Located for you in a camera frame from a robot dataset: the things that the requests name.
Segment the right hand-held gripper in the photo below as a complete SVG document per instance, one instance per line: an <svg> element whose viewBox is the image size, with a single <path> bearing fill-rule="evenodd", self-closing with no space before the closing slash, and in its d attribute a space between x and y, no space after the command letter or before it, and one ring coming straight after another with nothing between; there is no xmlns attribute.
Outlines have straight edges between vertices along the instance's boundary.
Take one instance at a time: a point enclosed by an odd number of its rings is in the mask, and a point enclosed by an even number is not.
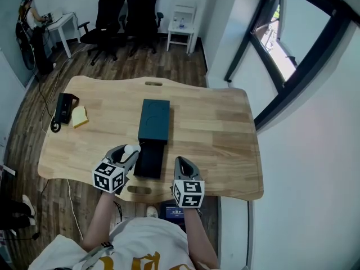
<svg viewBox="0 0 360 270"><path fill-rule="evenodd" d="M199 168L182 156L175 159L172 195L180 208L200 208L205 196Z"/></svg>

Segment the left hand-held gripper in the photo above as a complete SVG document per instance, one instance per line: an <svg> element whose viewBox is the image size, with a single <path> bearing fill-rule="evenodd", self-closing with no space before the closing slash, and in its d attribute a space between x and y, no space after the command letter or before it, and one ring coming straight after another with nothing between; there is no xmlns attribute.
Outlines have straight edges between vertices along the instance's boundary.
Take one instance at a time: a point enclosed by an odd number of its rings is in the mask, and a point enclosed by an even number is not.
<svg viewBox="0 0 360 270"><path fill-rule="evenodd" d="M103 192L120 194L127 183L127 174L135 166L139 151L133 152L123 163L120 163L125 153L126 145L110 149L96 167L92 170L93 186Z"/></svg>

